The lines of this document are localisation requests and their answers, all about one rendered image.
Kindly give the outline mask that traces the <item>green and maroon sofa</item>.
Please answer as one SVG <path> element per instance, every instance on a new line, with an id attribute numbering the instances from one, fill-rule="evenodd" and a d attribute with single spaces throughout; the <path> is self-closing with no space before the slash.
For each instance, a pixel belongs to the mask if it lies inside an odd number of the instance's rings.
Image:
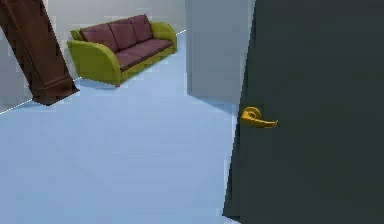
<path id="1" fill-rule="evenodd" d="M 177 52 L 173 27 L 146 14 L 78 28 L 71 36 L 67 44 L 77 74 L 116 88 Z"/>

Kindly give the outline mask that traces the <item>brown wooden cupboard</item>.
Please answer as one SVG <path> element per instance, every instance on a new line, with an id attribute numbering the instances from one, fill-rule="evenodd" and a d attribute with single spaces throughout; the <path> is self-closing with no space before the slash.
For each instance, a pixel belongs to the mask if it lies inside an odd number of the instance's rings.
<path id="1" fill-rule="evenodd" d="M 0 0 L 0 27 L 32 100 L 50 106 L 76 92 L 43 0 Z"/>

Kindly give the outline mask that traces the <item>dark grey room door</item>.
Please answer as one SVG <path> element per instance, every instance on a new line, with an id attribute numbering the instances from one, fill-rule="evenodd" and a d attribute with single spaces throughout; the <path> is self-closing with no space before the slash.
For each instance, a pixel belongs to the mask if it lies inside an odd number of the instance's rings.
<path id="1" fill-rule="evenodd" d="M 384 0 L 256 0 L 223 214 L 384 224 Z"/>

